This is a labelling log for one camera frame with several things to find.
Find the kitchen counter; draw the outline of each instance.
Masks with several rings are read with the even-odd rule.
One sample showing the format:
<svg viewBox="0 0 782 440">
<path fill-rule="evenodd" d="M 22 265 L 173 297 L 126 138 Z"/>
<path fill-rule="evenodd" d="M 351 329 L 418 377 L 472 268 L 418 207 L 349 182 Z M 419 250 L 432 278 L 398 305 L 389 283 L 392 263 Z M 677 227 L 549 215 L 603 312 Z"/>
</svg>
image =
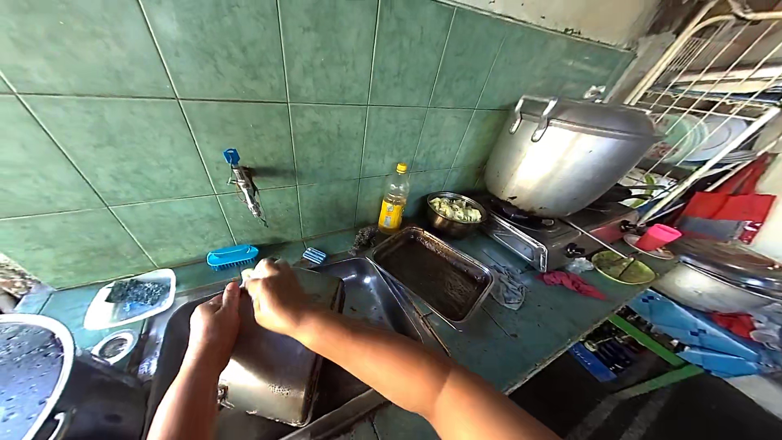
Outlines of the kitchen counter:
<svg viewBox="0 0 782 440">
<path fill-rule="evenodd" d="M 335 253 L 350 247 L 353 235 L 354 231 L 344 231 L 304 243 L 299 241 L 265 247 L 261 254 L 295 261 L 304 246 L 320 247 L 329 253 Z M 500 263 L 533 270 L 521 258 L 482 233 L 450 242 L 487 265 L 493 261 L 484 250 L 488 250 Z M 630 251 L 624 243 L 617 243 L 616 246 L 621 251 Z M 658 274 L 667 272 L 675 265 L 674 261 L 651 257 L 641 260 Z M 174 268 L 174 271 L 177 275 L 178 294 L 210 283 L 223 280 L 227 282 L 239 275 L 236 268 L 213 272 L 205 263 Z M 416 301 L 416 305 L 457 362 L 509 394 L 647 287 L 616 283 L 594 270 L 583 273 L 582 277 L 600 289 L 608 299 L 600 301 L 587 298 L 564 287 L 546 286 L 542 281 L 533 280 L 524 305 L 518 311 L 505 308 L 492 298 L 487 298 L 481 309 L 461 326 L 461 331 L 455 330 L 431 313 L 422 302 Z M 77 345 L 90 348 L 107 334 L 119 330 L 114 328 L 90 331 L 81 326 L 89 302 L 103 284 L 96 283 L 55 292 L 46 297 L 25 298 L 17 311 L 41 313 L 59 319 L 74 333 Z M 134 323 L 128 327 L 140 330 L 142 323 Z M 345 436 L 381 440 L 436 438 L 434 430 L 420 416 L 394 405 L 378 409 L 368 419 L 355 425 Z"/>
</svg>

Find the water tap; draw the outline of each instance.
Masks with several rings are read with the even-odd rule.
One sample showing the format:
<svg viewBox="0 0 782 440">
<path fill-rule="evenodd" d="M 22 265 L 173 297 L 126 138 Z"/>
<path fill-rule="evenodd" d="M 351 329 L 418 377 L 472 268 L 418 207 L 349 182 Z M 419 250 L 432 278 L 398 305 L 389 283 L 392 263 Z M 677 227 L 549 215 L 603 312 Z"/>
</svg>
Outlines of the water tap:
<svg viewBox="0 0 782 440">
<path fill-rule="evenodd" d="M 239 165 L 239 152 L 236 148 L 229 148 L 223 152 L 225 161 L 231 165 L 231 177 L 228 179 L 228 185 L 236 185 L 242 192 L 244 200 L 239 199 L 247 205 L 253 217 L 258 217 L 267 228 L 266 215 L 258 199 L 258 188 L 253 183 L 253 173 L 250 168 Z"/>
</svg>

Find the pot handle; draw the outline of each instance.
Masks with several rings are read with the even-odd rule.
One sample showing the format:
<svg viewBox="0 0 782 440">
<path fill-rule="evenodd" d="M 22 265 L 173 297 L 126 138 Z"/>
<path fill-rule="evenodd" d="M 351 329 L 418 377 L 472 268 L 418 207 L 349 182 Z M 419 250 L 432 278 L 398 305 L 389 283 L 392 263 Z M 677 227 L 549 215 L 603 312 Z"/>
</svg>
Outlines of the pot handle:
<svg viewBox="0 0 782 440">
<path fill-rule="evenodd" d="M 513 135 L 518 130 L 519 125 L 522 124 L 522 105 L 524 104 L 524 98 L 530 98 L 530 99 L 540 99 L 533 96 L 522 96 L 518 99 L 518 102 L 516 103 L 516 107 L 513 109 L 513 113 L 516 115 L 516 120 L 513 121 L 513 124 L 511 124 L 511 127 L 508 129 L 508 131 Z M 538 126 L 535 128 L 535 131 L 533 132 L 531 140 L 533 142 L 538 142 L 540 138 L 543 137 L 543 134 L 546 132 L 546 128 L 548 128 L 548 115 L 551 114 L 551 111 L 554 109 L 554 106 L 557 105 L 558 99 L 557 98 L 551 98 L 548 100 L 548 104 L 546 105 L 546 110 L 543 110 L 543 113 L 540 115 L 540 120 L 538 121 Z"/>
<path fill-rule="evenodd" d="M 52 432 L 52 435 L 49 436 L 48 440 L 62 440 L 68 432 L 70 418 L 72 416 L 73 414 L 70 411 L 55 415 L 54 420 L 57 420 L 57 427 L 54 428 L 54 431 Z"/>
</svg>

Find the green tile wall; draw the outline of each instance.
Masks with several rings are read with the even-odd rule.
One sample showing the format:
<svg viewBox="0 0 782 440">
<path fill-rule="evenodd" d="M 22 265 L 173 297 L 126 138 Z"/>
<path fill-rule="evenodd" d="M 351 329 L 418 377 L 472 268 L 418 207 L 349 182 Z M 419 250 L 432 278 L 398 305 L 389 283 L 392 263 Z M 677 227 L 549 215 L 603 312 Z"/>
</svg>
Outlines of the green tile wall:
<svg viewBox="0 0 782 440">
<path fill-rule="evenodd" d="M 480 184 L 522 93 L 633 58 L 432 0 L 0 0 L 0 29 L 0 251 L 54 287 L 372 223 L 398 161 L 415 212 Z"/>
</svg>

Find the person's left hand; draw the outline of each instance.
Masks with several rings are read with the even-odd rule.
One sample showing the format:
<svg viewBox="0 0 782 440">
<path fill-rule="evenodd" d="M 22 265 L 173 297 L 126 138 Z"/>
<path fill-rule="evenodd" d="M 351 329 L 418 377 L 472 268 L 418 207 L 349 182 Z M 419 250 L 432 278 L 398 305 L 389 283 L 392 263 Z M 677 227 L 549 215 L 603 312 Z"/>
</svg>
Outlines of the person's left hand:
<svg viewBox="0 0 782 440">
<path fill-rule="evenodd" d="M 190 316 L 185 361 L 219 374 L 231 358 L 238 332 L 239 285 L 229 283 L 222 294 L 196 307 Z"/>
</svg>

